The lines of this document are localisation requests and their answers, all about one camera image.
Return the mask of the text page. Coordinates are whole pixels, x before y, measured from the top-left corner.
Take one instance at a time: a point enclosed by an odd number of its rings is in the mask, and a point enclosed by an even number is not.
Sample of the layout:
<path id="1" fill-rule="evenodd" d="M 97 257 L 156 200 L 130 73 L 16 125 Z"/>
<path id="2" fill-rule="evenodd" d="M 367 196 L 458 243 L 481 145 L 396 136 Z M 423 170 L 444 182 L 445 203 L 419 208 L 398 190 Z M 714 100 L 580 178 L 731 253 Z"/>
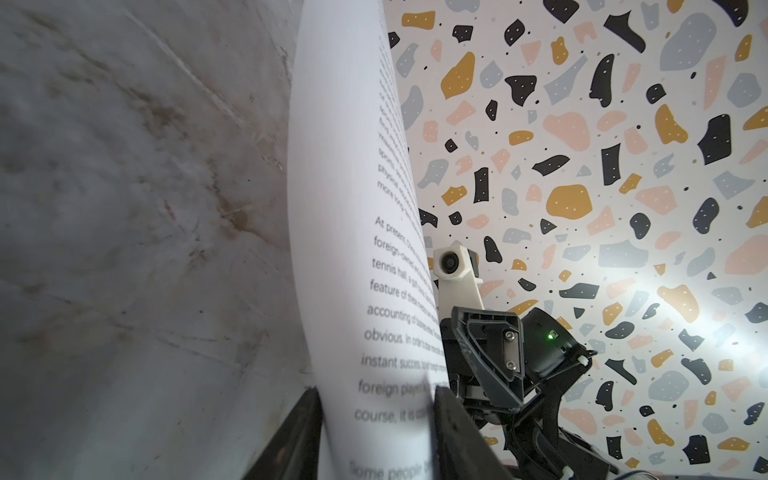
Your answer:
<path id="1" fill-rule="evenodd" d="M 378 1 L 303 6 L 290 98 L 290 249 L 337 479 L 432 479 L 447 381 Z"/>

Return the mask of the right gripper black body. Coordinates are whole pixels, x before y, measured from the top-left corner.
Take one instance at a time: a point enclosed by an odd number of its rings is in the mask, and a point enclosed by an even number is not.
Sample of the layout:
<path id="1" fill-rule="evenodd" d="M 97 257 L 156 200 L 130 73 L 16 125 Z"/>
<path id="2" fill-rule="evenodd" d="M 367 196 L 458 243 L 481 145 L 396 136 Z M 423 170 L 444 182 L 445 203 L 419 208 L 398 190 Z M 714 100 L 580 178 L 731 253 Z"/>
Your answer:
<path id="1" fill-rule="evenodd" d="M 450 388 L 481 426 L 559 403 L 597 355 L 537 307 L 522 317 L 455 307 L 440 332 Z"/>

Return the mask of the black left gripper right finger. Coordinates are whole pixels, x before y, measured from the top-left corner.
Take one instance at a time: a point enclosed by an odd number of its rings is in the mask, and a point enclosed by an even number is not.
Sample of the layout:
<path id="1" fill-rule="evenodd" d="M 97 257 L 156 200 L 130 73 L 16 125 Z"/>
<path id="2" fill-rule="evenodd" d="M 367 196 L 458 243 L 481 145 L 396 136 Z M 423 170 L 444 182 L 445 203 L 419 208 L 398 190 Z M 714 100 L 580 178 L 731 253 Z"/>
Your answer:
<path id="1" fill-rule="evenodd" d="M 450 388 L 436 388 L 433 411 L 437 479 L 513 479 Z"/>

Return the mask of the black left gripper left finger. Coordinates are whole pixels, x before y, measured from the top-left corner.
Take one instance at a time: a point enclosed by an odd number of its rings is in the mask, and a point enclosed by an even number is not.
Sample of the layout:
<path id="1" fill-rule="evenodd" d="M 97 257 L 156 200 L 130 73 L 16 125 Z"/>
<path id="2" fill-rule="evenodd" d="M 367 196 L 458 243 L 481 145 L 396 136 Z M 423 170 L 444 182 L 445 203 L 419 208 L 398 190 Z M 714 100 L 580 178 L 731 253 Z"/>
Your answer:
<path id="1" fill-rule="evenodd" d="M 316 388 L 307 389 L 243 480 L 316 480 L 323 423 Z"/>

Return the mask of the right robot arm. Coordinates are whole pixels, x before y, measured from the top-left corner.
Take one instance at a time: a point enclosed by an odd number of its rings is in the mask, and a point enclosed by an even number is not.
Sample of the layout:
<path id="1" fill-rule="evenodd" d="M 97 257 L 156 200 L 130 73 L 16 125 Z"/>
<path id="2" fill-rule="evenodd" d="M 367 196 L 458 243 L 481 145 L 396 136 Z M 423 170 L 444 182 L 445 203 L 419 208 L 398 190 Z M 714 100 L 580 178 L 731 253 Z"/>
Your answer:
<path id="1" fill-rule="evenodd" d="M 450 388 L 476 429 L 501 427 L 522 479 L 649 479 L 617 467 L 560 427 L 564 394 L 586 374 L 595 351 L 534 308 L 511 312 L 453 308 L 441 322 Z"/>

